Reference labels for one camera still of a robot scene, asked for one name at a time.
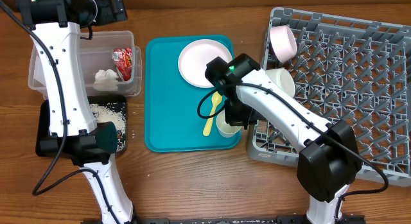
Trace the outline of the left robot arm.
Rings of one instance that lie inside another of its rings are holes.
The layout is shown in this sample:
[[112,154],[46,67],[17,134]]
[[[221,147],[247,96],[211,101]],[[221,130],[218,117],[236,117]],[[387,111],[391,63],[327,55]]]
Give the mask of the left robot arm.
[[92,188],[102,223],[137,223],[116,167],[116,127],[96,121],[80,62],[82,28],[127,20],[123,0],[15,0],[15,6],[15,21],[33,40],[46,81],[49,126],[38,154],[71,159]]

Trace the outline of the pink bowl with rice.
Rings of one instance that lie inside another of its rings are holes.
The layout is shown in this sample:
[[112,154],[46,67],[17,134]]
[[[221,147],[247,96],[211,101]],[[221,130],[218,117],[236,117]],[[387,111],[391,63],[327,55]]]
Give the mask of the pink bowl with rice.
[[281,63],[286,62],[296,55],[296,39],[292,30],[287,25],[270,28],[269,39],[274,55]]

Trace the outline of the red snack wrapper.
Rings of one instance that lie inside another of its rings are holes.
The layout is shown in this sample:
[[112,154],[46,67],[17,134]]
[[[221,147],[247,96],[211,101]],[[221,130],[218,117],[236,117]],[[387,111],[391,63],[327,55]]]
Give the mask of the red snack wrapper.
[[112,59],[116,65],[119,77],[123,81],[131,79],[132,49],[129,47],[126,47],[125,49],[114,49],[112,52]]

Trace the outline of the grey dishwasher rack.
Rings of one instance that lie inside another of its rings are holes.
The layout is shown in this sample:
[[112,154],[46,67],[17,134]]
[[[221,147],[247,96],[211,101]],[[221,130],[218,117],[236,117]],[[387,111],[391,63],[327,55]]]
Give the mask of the grey dishwasher rack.
[[410,186],[410,27],[277,7],[270,28],[287,25],[297,54],[284,63],[295,99],[355,132],[361,156],[391,185]]

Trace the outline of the white napkin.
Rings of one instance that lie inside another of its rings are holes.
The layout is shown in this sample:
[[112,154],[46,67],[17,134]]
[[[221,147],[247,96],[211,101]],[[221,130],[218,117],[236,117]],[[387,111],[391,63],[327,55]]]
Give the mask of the white napkin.
[[95,81],[93,88],[102,91],[110,92],[118,90],[118,75],[112,69],[103,70],[100,69],[95,75]]

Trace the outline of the white bowl with food scraps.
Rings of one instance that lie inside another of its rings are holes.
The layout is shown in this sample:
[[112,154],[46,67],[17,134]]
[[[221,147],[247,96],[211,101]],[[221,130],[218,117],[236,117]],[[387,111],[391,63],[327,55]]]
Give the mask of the white bowl with food scraps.
[[284,68],[267,69],[266,75],[287,95],[295,96],[295,83],[288,70]]

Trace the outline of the white cup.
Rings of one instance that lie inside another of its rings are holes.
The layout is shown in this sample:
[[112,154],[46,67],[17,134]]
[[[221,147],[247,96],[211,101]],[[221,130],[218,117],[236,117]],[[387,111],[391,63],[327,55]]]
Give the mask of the white cup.
[[217,115],[216,127],[220,135],[225,138],[233,137],[241,130],[240,126],[231,126],[230,124],[226,123],[224,110]]

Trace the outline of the large white plate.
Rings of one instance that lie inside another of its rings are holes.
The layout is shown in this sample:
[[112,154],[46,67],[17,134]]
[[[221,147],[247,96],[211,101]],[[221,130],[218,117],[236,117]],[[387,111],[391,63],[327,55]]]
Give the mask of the large white plate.
[[205,77],[206,65],[216,57],[220,57],[226,62],[232,60],[231,52],[216,40],[193,41],[179,55],[179,73],[192,86],[211,88],[213,85]]

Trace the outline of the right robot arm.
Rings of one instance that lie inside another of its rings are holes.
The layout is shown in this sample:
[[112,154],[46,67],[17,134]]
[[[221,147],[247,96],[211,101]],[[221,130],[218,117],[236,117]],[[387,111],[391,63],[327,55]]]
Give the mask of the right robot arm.
[[333,124],[287,95],[245,53],[230,62],[220,57],[206,65],[205,77],[226,97],[225,122],[253,125],[266,119],[299,154],[297,178],[310,195],[304,223],[345,223],[340,196],[347,192],[362,163],[353,128]]

